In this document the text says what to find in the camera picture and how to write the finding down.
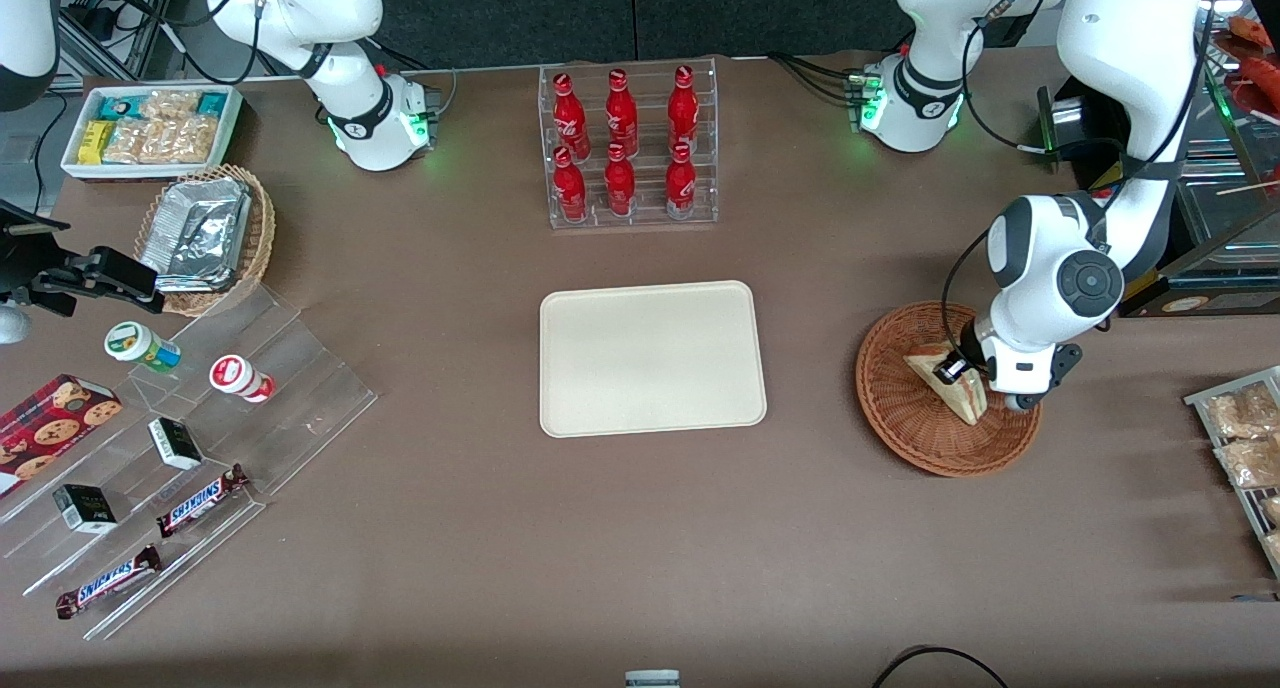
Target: round wicker basket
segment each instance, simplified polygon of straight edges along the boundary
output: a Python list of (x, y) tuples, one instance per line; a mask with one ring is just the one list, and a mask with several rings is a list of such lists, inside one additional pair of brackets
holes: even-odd
[[(266, 194), (262, 183), (243, 168), (237, 165), (219, 165), (188, 176), (178, 178), (178, 182), (210, 182), (214, 178), (236, 178), (244, 183), (253, 193), (253, 202), (250, 206), (248, 226), (244, 229), (244, 242), (241, 247), (239, 265), (236, 270), (236, 283), (228, 292), (221, 293), (165, 293), (165, 313), (186, 315), (188, 318), (207, 313), (219, 301), (225, 301), (223, 308), (238, 302), (238, 295), (248, 295), (262, 274), (266, 272), (266, 263), (271, 260), (271, 240), (275, 238), (275, 208), (271, 206), (271, 196)], [(156, 206), (160, 205), (160, 196), (151, 201), (151, 210), (142, 219), (142, 229), (133, 240), (133, 258), (141, 258), (142, 247), (146, 246), (147, 235), (151, 233), (151, 220), (155, 219)]]
[[(965, 306), (947, 306), (954, 331), (973, 316)], [(1041, 405), (1011, 410), (1002, 393), (987, 387), (987, 413), (978, 425), (965, 425), (902, 361), (911, 347), (946, 340), (937, 301), (902, 306), (879, 318), (858, 350), (855, 387), (863, 413), (888, 448), (931, 473), (966, 478), (1009, 468), (1034, 441)]]

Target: snickers wrapper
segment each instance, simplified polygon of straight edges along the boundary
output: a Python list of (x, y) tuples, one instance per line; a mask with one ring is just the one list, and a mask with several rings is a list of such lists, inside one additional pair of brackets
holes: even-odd
[(218, 480), (201, 489), (195, 496), (187, 497), (175, 509), (165, 515), (160, 515), (156, 519), (156, 524), (160, 527), (160, 537), (168, 538), (184, 526), (195, 523), (197, 518), (212, 510), (212, 506), (227, 500), (243, 483), (248, 483), (248, 477), (246, 477), (237, 463), (227, 473), (219, 474)]
[(110, 593), (118, 593), (151, 574), (160, 573), (163, 569), (164, 565), (160, 565), (160, 552), (156, 551), (155, 546), (147, 546), (131, 560), (123, 561), (120, 565), (99, 575), (92, 583), (86, 583), (76, 591), (61, 593), (58, 597), (58, 618), (67, 620), (78, 614), (78, 611), (84, 610), (92, 601)]

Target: table surface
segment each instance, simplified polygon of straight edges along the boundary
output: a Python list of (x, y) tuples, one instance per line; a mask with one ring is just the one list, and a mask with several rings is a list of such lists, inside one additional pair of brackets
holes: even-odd
[[(1280, 318), (1084, 336), (1023, 459), (923, 474), (858, 409), (860, 338), (934, 299), (1011, 197), (1065, 191), (1069, 171), (968, 116), (937, 150), (895, 153), (773, 64), (717, 65), (722, 219), (680, 231), (550, 231), (536, 70), (463, 73), (439, 150), (388, 174), (334, 150), (301, 82), (246, 83), (228, 160), (276, 206), (266, 283), (381, 398), (115, 638), (82, 642), (0, 570), (0, 684), (608, 687), (677, 668), (691, 688), (865, 685), (938, 643), (1014, 685), (1274, 685), (1280, 606), (1228, 598), (1275, 583), (1180, 398), (1277, 363)], [(1038, 81), (1064, 77), (1052, 51), (992, 50), (973, 86), (1016, 133)], [(156, 191), (68, 182), (64, 246), (127, 249)], [(755, 293), (763, 423), (540, 431), (544, 295), (719, 279)], [(993, 292), (974, 260), (955, 301)], [(101, 336), (137, 316), (37, 313), (0, 347), (0, 405), (60, 372), (119, 381)], [(918, 662), (899, 684), (988, 684)]]

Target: gray wall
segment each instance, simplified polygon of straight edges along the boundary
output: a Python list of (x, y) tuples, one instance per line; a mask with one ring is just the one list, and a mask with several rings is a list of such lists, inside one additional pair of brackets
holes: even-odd
[(383, 0), (379, 37), (431, 66), (881, 49), (893, 0)]

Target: coca-cola bottle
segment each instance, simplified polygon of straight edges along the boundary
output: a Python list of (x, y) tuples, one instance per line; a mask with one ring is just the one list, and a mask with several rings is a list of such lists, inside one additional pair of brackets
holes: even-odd
[(676, 145), (672, 164), (667, 168), (667, 215), (685, 220), (694, 211), (694, 182), (698, 179), (689, 162), (689, 145)]
[(627, 150), (617, 141), (609, 145), (609, 165), (604, 168), (604, 187), (609, 193), (609, 210), (627, 217), (636, 202), (636, 173), (627, 160)]
[(609, 70), (609, 98), (604, 101), (604, 114), (609, 120), (609, 139), (617, 141), (627, 151), (627, 159), (640, 152), (640, 125), (636, 98), (627, 91), (627, 72)]
[(672, 151), (676, 145), (689, 145), (689, 152), (698, 152), (698, 95), (694, 92), (694, 69), (676, 68), (676, 90), (667, 101), (667, 142)]
[(573, 95), (573, 79), (568, 73), (558, 73), (552, 78), (556, 87), (556, 132), (563, 145), (573, 155), (576, 162), (582, 162), (591, 155), (591, 138), (586, 136), (586, 111), (582, 101)]
[(553, 152), (556, 159), (556, 174), (552, 182), (556, 183), (556, 199), (561, 205), (561, 214), (567, 223), (584, 223), (586, 220), (586, 182), (582, 182), (582, 173), (573, 165), (573, 156), (568, 147), (556, 146)]

